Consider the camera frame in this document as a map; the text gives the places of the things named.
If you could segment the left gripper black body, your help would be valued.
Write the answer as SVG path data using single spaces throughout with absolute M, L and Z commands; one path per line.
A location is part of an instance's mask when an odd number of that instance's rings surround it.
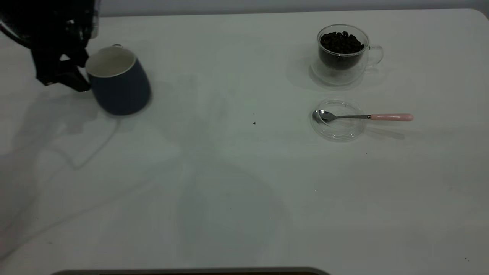
M 96 35 L 97 0 L 2 0 L 1 32 L 28 49 L 84 49 Z

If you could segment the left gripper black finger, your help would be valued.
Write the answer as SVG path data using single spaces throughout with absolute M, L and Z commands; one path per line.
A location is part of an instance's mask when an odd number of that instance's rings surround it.
M 89 58 L 85 48 L 66 48 L 63 49 L 63 55 L 68 59 L 61 61 L 62 68 L 85 68 Z
M 79 67 L 61 67 L 61 61 L 68 59 L 63 53 L 42 52 L 32 49 L 31 56 L 36 68 L 36 78 L 45 86 L 59 83 L 77 92 L 85 92 L 91 89 L 90 83 L 80 73 Z

